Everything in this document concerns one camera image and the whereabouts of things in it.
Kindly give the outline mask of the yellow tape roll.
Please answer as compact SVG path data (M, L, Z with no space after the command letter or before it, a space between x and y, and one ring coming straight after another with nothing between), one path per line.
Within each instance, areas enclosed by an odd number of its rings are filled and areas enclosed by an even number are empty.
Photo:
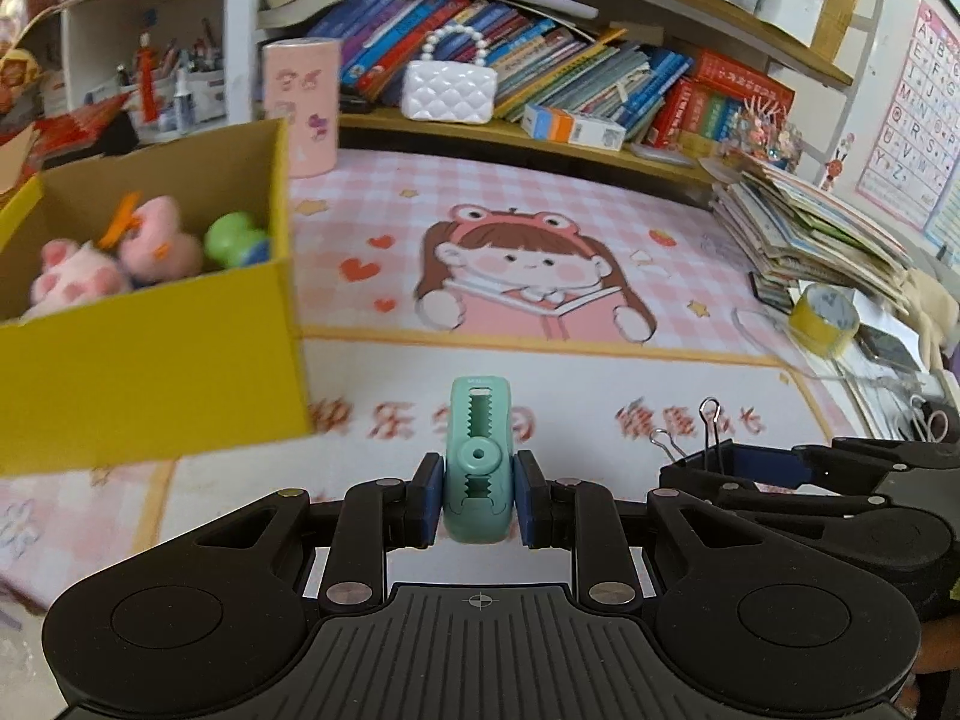
M843 355L859 327L861 319L853 301L828 284L807 284L788 317L791 337L822 359Z

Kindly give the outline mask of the row of shelf books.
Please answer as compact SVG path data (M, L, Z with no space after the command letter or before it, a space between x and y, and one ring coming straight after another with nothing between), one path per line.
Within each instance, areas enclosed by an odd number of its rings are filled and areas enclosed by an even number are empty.
M617 122L625 143L697 153L776 132L793 107L789 86L715 46L635 21L596 29L592 18L576 0L262 0L257 26L338 39L342 101L400 115L405 68L449 23L487 39L498 71L488 124L521 125L524 106L537 104ZM468 37L449 36L434 57L473 54Z

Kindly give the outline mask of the pink flamingo plush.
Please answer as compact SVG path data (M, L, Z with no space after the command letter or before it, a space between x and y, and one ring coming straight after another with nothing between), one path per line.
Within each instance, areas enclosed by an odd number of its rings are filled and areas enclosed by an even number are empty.
M140 286L194 278L202 271L199 239L182 229L179 204L169 195L149 200L137 192L124 195L98 247L116 255Z

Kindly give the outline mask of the black binder clip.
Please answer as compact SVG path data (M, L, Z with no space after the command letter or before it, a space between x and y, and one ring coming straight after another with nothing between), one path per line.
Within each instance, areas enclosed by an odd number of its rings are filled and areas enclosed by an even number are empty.
M742 484L727 471L732 444L719 437L721 402L706 397L698 406L698 416L704 427L703 447L698 452L684 452L665 427L656 427L649 436L649 442L667 457L667 463L659 470L659 486L704 499L713 499L719 493L740 493Z

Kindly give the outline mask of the yellow cardboard box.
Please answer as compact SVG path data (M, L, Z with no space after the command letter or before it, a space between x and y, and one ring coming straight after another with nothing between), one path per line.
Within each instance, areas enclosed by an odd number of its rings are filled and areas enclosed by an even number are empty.
M230 125L32 176L2 210L2 472L64 472L309 431L288 232L286 128ZM97 241L121 200L169 195L203 234L245 211L259 265L26 314L52 239Z

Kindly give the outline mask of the black smartphone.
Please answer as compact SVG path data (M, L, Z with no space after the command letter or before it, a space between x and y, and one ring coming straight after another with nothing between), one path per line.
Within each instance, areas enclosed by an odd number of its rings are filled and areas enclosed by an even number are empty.
M861 325L856 333L856 343L869 361L890 367L901 374L927 374L919 353L919 337L906 328L890 332L888 328Z

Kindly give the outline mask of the alphabet wall poster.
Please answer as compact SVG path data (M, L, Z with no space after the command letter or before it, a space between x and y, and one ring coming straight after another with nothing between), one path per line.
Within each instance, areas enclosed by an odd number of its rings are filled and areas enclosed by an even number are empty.
M937 247L958 249L958 39L919 2L857 192Z

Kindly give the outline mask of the pink cartoon desk mat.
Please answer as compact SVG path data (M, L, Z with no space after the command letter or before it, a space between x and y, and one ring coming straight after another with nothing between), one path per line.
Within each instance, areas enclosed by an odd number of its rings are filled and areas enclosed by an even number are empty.
M446 442L458 377L511 385L512 435L553 476L640 497L656 427L793 447L849 436L761 315L701 210L569 177L348 151L286 190L309 431L201 454L2 472L2 580L49 603L78 578L280 488L314 500L404 476Z

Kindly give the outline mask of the green frog toy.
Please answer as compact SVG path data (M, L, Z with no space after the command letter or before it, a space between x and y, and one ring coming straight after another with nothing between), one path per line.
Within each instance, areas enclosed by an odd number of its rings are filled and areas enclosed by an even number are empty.
M221 268L241 268L270 260L270 236L244 211L220 216L205 232L203 252Z

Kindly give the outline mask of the white pen organizer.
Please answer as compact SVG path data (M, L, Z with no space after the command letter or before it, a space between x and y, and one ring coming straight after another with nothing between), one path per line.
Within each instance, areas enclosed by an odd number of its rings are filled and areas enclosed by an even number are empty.
M221 20L211 11L161 20L146 10L137 26L83 37L73 67L82 104L121 103L145 142L174 138L226 117Z

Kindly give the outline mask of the teal plastic clip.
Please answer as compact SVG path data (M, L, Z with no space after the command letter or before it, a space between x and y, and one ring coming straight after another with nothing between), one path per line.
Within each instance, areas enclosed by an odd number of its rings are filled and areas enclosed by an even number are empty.
M512 403L506 379L459 377L451 387L444 457L444 527L467 544L500 543L514 507Z

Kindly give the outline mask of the white quilted pearl handbag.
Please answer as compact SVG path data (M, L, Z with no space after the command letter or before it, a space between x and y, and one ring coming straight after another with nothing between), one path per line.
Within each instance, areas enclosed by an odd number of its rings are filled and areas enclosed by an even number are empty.
M475 47L470 62L434 57L449 36L466 36ZM485 125L493 119L498 71L487 65L488 43L473 26L449 23L430 32L420 57L405 68L400 112L405 119L432 124Z

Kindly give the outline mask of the pink cylinder pen holder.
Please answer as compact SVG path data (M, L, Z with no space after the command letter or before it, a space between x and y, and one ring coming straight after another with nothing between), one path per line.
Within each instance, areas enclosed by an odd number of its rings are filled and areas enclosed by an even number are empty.
M286 122L288 174L320 176L337 164L340 41L300 37L262 52L263 107Z

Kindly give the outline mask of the pink paw plush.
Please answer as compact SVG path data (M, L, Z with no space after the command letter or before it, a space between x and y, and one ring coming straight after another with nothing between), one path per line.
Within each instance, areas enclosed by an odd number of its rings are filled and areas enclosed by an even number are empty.
M93 242L52 239L41 249L41 275L32 282L23 320L57 314L132 291L117 260Z

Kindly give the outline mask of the orange white medicine box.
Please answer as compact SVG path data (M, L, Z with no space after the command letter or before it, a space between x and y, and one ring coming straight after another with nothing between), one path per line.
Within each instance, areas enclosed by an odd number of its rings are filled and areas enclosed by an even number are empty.
M626 137L626 130L617 122L537 104L524 106L521 127L537 142L561 143L601 151L620 151Z

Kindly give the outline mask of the stack of booklets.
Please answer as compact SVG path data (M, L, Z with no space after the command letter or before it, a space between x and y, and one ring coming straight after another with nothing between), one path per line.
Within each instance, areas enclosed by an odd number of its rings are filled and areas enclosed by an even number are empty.
M711 211L752 262L782 286L800 281L861 289L907 312L913 261L893 234L831 193L748 154L703 158Z

